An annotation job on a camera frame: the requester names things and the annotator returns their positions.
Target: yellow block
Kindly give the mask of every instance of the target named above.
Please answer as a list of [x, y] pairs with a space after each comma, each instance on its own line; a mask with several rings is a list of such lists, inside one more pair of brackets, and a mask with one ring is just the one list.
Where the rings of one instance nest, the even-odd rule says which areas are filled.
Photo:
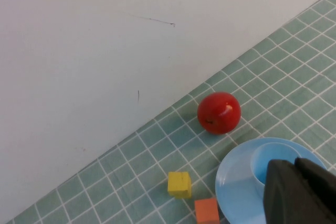
[[178, 199], [191, 198], [191, 179], [189, 173], [169, 172], [168, 193]]

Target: light blue plate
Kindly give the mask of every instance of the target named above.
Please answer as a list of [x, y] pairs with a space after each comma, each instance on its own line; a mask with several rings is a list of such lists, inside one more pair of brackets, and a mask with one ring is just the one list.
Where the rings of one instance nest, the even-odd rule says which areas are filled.
[[215, 184], [218, 204], [231, 224], [266, 224], [263, 200], [256, 192], [250, 170], [253, 151], [266, 143], [288, 144], [299, 152], [301, 157], [325, 168], [308, 149], [289, 140], [266, 137], [238, 145], [221, 162]]

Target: cup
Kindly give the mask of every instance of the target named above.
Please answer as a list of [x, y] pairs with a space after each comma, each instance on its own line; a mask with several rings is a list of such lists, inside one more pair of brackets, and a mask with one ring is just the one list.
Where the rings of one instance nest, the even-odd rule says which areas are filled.
[[258, 195], [264, 197], [268, 162], [272, 159], [287, 160], [294, 164], [300, 154], [291, 146], [281, 143], [268, 143], [258, 147], [251, 157], [251, 171]]

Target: wooden block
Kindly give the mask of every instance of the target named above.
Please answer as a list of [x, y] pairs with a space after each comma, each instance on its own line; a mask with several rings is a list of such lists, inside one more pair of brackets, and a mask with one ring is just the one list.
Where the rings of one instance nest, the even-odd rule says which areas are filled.
[[197, 224], [219, 224], [217, 200], [201, 199], [195, 201]]
[[188, 172], [168, 173], [168, 193], [176, 198], [191, 198], [191, 179]]

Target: white wall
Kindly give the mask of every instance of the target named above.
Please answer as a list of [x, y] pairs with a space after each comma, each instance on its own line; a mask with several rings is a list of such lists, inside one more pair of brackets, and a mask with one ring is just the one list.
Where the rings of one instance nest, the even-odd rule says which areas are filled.
[[0, 0], [0, 222], [314, 1]]

